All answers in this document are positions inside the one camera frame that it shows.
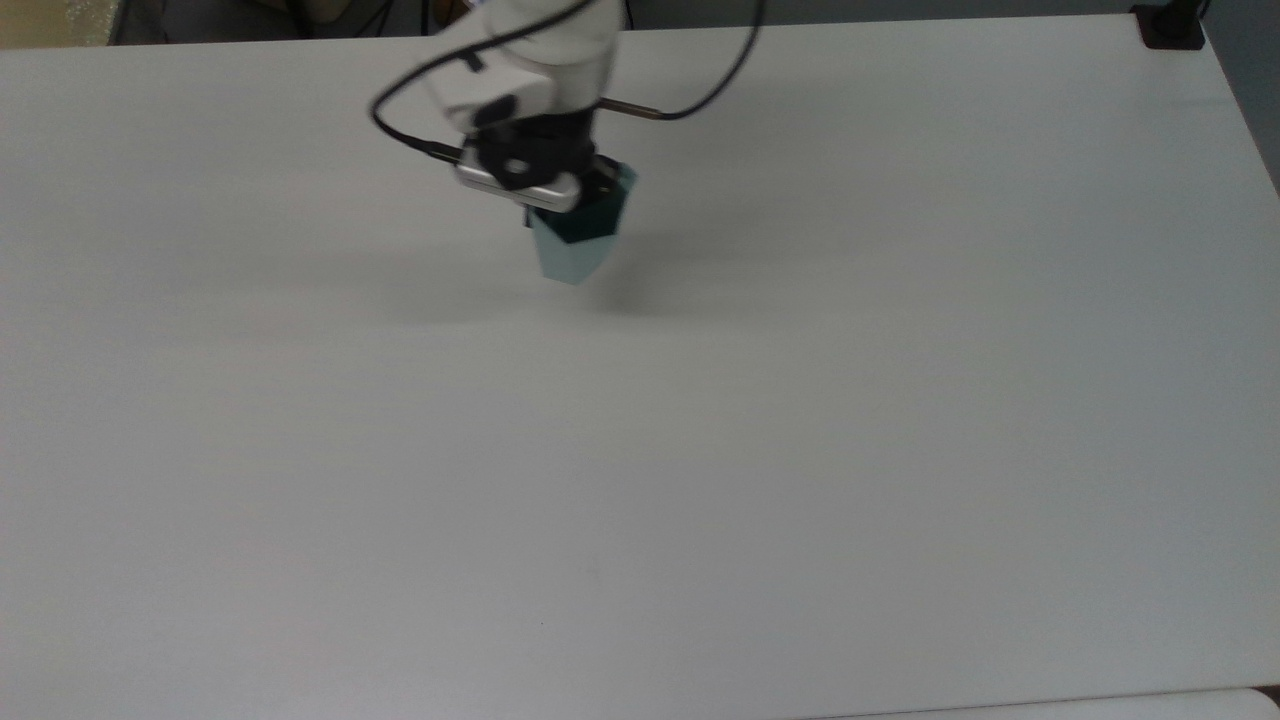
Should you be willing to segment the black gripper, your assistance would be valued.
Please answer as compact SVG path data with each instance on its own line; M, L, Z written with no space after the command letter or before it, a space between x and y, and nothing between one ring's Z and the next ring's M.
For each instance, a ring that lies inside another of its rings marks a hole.
M600 202L620 187L622 165L596 156L593 141L596 108L530 117L490 126L465 143L479 167L506 191L552 184L561 176L582 177L582 202ZM536 228L540 210L524 206L524 225Z

